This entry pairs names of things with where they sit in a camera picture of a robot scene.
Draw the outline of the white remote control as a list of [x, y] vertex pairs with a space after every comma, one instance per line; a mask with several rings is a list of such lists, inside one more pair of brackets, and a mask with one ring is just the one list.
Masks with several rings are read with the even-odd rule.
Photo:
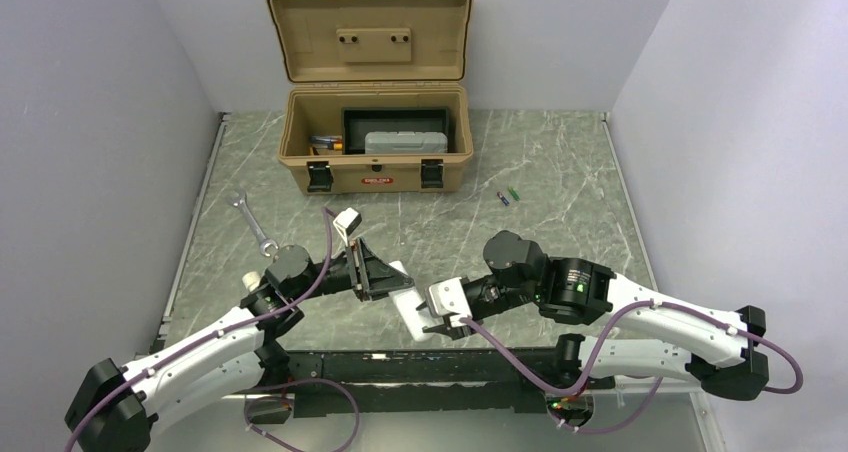
[[418, 343], [429, 341], [432, 334], [426, 332], [426, 329], [434, 327], [436, 322], [416, 286], [390, 292], [389, 298], [412, 339]]

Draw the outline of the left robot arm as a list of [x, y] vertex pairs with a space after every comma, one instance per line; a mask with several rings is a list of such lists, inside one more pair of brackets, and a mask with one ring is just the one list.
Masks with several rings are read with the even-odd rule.
[[399, 263], [376, 257], [361, 239], [320, 263], [301, 246], [283, 246], [245, 282], [246, 296], [211, 325], [123, 366], [92, 366], [65, 414], [65, 448], [144, 451], [155, 433], [223, 396], [275, 391], [292, 376], [278, 340], [303, 319], [301, 302], [348, 290], [371, 301], [414, 288]]

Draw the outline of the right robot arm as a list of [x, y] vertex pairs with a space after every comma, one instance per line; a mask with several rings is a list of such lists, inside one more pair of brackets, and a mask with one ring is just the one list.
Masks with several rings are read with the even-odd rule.
[[668, 377], [697, 383], [714, 396], [751, 401], [766, 389], [768, 358], [757, 351], [765, 313], [687, 303], [643, 287], [606, 266], [544, 253], [534, 241], [502, 230], [483, 248], [487, 275], [432, 284], [416, 305], [434, 324], [425, 334], [454, 340], [482, 321], [526, 304], [558, 324], [599, 325], [594, 338], [559, 338], [549, 384], [517, 359], [512, 365], [550, 393], [578, 391], [590, 378]]

